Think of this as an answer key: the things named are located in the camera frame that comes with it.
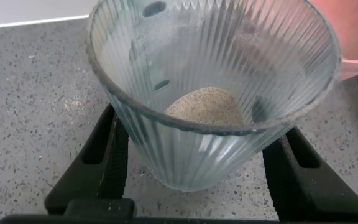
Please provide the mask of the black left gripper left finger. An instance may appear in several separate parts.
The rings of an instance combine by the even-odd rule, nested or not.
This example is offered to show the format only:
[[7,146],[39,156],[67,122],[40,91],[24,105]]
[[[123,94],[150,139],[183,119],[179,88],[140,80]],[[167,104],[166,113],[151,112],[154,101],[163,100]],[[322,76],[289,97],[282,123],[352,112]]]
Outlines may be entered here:
[[80,153],[47,195],[50,215],[132,215],[123,197],[129,137],[107,105]]

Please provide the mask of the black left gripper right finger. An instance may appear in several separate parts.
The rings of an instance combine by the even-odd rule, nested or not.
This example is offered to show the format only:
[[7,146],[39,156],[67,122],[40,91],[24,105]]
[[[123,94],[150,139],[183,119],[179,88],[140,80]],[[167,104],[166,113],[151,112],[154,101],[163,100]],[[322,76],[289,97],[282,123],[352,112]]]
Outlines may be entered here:
[[281,221],[358,222],[358,195],[297,127],[262,154],[268,189]]

